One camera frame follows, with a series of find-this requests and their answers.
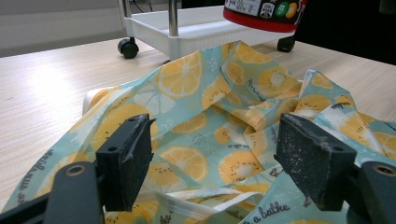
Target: red container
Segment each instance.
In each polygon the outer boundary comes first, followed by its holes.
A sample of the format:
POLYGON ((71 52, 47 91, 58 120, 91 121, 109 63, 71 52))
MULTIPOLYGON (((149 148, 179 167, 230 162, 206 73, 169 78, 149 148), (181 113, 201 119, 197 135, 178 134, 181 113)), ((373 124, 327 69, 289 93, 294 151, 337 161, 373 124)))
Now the red container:
POLYGON ((226 0, 223 16, 251 28, 289 33, 297 29, 307 0, 226 0))

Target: lemon print fabric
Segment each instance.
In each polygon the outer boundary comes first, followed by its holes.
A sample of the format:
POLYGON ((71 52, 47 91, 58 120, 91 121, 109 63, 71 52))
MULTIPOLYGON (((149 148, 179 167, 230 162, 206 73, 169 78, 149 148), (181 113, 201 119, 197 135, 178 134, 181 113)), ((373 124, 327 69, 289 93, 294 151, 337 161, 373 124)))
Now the lemon print fabric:
POLYGON ((19 205, 21 195, 30 201, 49 192, 57 170, 94 161, 96 150, 126 119, 149 114, 155 119, 154 154, 139 192, 146 200, 136 200, 132 212, 106 212, 106 223, 345 223, 345 209, 324 213, 312 203, 304 207, 305 196, 274 154, 279 118, 293 113, 355 148, 357 165, 396 165, 395 122, 357 108, 349 91, 319 71, 308 70, 298 80, 243 42, 202 49, 97 92, 84 116, 16 187, 5 209, 19 205), (233 193, 171 196, 218 188, 233 193), (254 192, 265 196, 238 201, 254 192), (227 202, 237 203, 225 208, 227 202))

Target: gray wall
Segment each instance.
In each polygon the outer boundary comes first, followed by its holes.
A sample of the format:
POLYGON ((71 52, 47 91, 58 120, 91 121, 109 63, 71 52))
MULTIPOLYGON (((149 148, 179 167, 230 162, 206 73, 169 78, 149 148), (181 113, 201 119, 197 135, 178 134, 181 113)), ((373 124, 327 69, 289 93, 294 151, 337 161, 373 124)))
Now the gray wall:
MULTIPOLYGON (((0 0, 0 57, 122 38, 118 1, 0 0)), ((146 1, 136 2, 149 11, 146 1)), ((168 7, 167 0, 151 3, 156 11, 168 7)), ((139 12, 134 5, 132 12, 139 12)))

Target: light wood surface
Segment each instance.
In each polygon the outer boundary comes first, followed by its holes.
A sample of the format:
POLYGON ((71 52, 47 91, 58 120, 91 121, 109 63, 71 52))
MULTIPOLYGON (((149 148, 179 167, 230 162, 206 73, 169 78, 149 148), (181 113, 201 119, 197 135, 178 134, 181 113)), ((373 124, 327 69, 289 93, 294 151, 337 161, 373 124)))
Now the light wood surface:
MULTIPOLYGON (((0 209, 31 166, 81 117, 87 91, 142 77, 168 57, 136 40, 140 52, 125 60, 119 40, 0 59, 0 209)), ((316 69, 349 90, 360 112, 396 120, 396 66, 296 43, 255 46, 299 79, 316 69)))

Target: black caster wheel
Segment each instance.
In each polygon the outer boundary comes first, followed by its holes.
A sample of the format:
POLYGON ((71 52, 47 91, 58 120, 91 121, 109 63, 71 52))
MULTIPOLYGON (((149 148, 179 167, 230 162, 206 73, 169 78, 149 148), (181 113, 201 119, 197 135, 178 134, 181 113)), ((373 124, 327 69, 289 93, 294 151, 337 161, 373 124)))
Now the black caster wheel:
POLYGON ((291 52, 296 42, 294 35, 279 39, 277 41, 277 50, 282 52, 291 52))
POLYGON ((137 52, 139 52, 139 47, 134 42, 134 38, 122 39, 119 43, 119 52, 126 59, 132 59, 136 57, 137 52))

